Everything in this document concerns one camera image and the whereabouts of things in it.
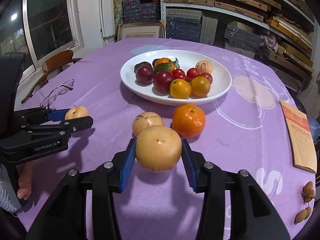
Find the eyeglasses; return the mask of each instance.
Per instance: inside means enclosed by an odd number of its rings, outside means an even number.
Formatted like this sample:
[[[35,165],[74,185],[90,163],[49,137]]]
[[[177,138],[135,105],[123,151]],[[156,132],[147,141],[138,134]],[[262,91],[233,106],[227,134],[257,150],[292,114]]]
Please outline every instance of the eyeglasses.
[[[50,107],[50,105],[57,99],[58,95],[63,95],[67,93],[69,90],[73,90],[73,84],[75,80],[70,79],[63,84],[59,85],[56,87],[54,90],[50,92],[50,94],[41,102],[40,106],[41,107]]]

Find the window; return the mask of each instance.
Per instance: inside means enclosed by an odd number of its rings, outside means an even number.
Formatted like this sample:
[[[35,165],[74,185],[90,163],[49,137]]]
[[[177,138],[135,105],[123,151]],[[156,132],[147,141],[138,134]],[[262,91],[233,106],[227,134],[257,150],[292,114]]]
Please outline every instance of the window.
[[[0,19],[0,56],[6,52],[25,52],[26,70],[32,65],[22,21],[22,0],[12,0]]]
[[[20,82],[50,57],[83,40],[76,11],[76,0],[12,0],[7,5],[0,18],[0,57],[26,53]]]
[[[68,43],[74,46],[67,0],[27,0],[27,12],[37,60]]]

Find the glasses frame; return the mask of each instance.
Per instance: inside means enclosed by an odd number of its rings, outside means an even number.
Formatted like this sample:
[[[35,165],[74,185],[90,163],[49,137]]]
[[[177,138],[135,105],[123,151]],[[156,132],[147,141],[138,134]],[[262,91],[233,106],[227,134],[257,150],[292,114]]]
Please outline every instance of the glasses frame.
[[[68,86],[64,85],[64,84],[68,84],[68,83],[70,83],[70,82],[72,82],[72,86],[71,86],[71,87],[68,87]],[[54,100],[53,100],[51,103],[49,103],[50,95],[51,95],[55,90],[57,90],[57,89],[60,88],[60,87],[65,87],[65,88],[67,88],[67,89],[68,89],[67,92],[70,91],[70,90],[73,90],[74,82],[75,82],[75,80],[72,78],[72,79],[70,79],[70,80],[62,83],[61,85],[57,86],[57,87],[56,87],[54,90],[52,90],[52,91],[50,92],[50,94],[41,102],[40,106],[41,106],[41,107],[44,107],[43,104],[44,104],[44,102],[48,99],[47,109],[49,109],[50,104],[52,104],[52,103],[57,99],[58,95],[63,95],[63,94],[61,94],[61,93],[59,92],[57,95],[55,95]]]

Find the screw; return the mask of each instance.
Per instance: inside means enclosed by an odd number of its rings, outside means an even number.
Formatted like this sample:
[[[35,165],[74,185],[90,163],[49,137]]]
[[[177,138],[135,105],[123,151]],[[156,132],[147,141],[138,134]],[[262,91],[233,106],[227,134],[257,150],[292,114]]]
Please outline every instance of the screw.
[[[240,175],[243,177],[248,177],[249,176],[249,172],[247,172],[246,170],[241,170],[240,171]]]
[[[213,163],[206,162],[206,163],[204,164],[204,167],[207,168],[207,169],[212,169],[212,168],[213,168]]]
[[[68,172],[68,174],[69,174],[69,176],[75,176],[76,174],[77,174],[78,172],[77,172],[77,170],[75,170],[75,169],[72,169],[72,170],[70,170],[69,172]]]
[[[106,169],[111,169],[113,167],[113,163],[112,162],[106,162],[103,167],[105,167]]]

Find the green leaf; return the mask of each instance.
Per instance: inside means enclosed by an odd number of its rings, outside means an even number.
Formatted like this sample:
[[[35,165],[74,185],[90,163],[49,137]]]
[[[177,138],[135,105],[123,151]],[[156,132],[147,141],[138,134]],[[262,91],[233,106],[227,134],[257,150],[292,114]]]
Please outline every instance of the green leaf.
[[[156,66],[156,67],[154,68],[153,71],[154,71],[154,73],[156,74],[156,73],[158,73],[160,70],[169,72],[170,69],[171,69],[171,62],[167,62],[167,63],[161,63],[161,64],[159,64],[158,66]]]
[[[179,63],[178,63],[179,61],[178,61],[178,59],[176,58],[176,61],[173,61],[173,63],[174,63],[174,67],[175,68],[180,68],[180,66],[179,66]]]

